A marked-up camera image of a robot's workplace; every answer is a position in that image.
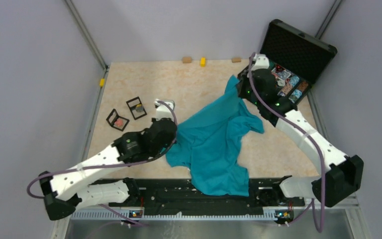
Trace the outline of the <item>teal t-shirt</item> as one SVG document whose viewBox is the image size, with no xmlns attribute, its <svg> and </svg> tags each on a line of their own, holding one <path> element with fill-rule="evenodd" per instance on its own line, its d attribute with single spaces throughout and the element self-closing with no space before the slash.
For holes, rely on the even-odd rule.
<svg viewBox="0 0 382 239">
<path fill-rule="evenodd" d="M 249 173 L 238 164 L 241 140 L 263 134 L 262 120 L 238 97 L 236 76 L 224 94 L 178 126 L 177 142 L 166 155 L 171 167 L 187 167 L 192 185 L 209 196 L 249 196 Z"/>
</svg>

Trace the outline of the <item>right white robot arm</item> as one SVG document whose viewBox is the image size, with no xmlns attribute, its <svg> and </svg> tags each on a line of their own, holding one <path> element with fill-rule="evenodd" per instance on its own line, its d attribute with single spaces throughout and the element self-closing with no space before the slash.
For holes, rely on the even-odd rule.
<svg viewBox="0 0 382 239">
<path fill-rule="evenodd" d="M 334 147 L 302 115 L 295 103 L 275 92 L 275 77 L 264 54 L 253 53 L 238 75 L 238 96 L 255 105 L 260 116 L 287 135 L 316 167 L 318 177 L 285 176 L 272 200 L 285 205 L 291 198 L 315 198 L 334 207 L 359 190 L 364 162 Z"/>
</svg>

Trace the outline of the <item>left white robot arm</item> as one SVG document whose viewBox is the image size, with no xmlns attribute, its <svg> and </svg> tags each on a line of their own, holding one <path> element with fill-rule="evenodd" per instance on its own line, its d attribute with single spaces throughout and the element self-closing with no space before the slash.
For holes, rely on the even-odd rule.
<svg viewBox="0 0 382 239">
<path fill-rule="evenodd" d="M 99 183 L 118 169 L 146 164 L 164 156 L 173 146 L 178 122 L 175 102 L 155 102 L 155 116 L 148 128 L 126 132 L 89 159 L 60 172 L 43 172 L 39 184 L 48 218 L 64 219 L 79 209 L 111 203 L 134 206 L 141 198 L 132 178 Z"/>
</svg>

